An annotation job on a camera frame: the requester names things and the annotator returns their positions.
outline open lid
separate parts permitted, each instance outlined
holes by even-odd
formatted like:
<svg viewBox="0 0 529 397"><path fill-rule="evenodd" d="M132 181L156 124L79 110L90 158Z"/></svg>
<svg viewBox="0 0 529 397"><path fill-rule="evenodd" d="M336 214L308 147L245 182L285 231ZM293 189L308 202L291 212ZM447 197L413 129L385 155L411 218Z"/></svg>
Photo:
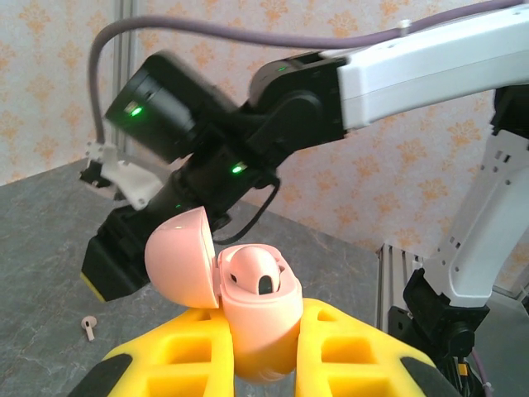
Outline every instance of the open lid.
<svg viewBox="0 0 529 397"><path fill-rule="evenodd" d="M145 247L145 267L153 286L165 298L190 308L218 308L212 277L215 266L204 207L159 225Z"/></svg>

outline yellow holder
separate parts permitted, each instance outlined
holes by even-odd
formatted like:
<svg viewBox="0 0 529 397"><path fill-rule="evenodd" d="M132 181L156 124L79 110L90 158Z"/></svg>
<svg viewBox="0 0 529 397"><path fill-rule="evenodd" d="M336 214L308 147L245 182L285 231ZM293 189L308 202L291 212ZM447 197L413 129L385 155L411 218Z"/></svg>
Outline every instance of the yellow holder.
<svg viewBox="0 0 529 397"><path fill-rule="evenodd" d="M303 300L295 397L423 396L400 359L422 352L315 299ZM113 349L130 365L109 397L233 397L234 358L221 309L189 309Z"/></svg>

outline white bracket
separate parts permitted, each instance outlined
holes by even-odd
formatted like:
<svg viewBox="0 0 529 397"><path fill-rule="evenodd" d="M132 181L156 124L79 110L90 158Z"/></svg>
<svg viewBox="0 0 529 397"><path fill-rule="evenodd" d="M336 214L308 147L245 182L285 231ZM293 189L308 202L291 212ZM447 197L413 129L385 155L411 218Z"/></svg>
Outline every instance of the white bracket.
<svg viewBox="0 0 529 397"><path fill-rule="evenodd" d="M451 306L487 303L494 281L529 228L529 139L489 136L483 164L447 236L424 261L424 278Z"/></svg>
<svg viewBox="0 0 529 397"><path fill-rule="evenodd" d="M131 162L117 159L114 145L88 143L90 161L102 164L101 176L113 184L136 210L141 210L162 189L160 179L148 170Z"/></svg>

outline earbud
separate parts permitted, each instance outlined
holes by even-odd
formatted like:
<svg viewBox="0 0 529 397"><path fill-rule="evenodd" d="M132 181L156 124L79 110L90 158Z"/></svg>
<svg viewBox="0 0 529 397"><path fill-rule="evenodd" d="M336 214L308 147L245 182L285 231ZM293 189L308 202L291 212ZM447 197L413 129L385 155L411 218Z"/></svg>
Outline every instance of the earbud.
<svg viewBox="0 0 529 397"><path fill-rule="evenodd" d="M230 261L231 281L252 294L277 292L279 273L275 258L260 246L245 246Z"/></svg>

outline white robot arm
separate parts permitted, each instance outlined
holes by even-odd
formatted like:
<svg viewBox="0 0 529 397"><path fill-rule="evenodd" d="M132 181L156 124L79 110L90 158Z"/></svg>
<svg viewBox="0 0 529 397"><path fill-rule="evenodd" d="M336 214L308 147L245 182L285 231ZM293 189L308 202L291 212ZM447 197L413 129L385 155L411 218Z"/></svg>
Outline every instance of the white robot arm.
<svg viewBox="0 0 529 397"><path fill-rule="evenodd" d="M365 50L331 50L344 128L472 93L529 84L529 5L452 22ZM481 307L529 228L529 137L490 136L481 171L425 279L451 306Z"/></svg>

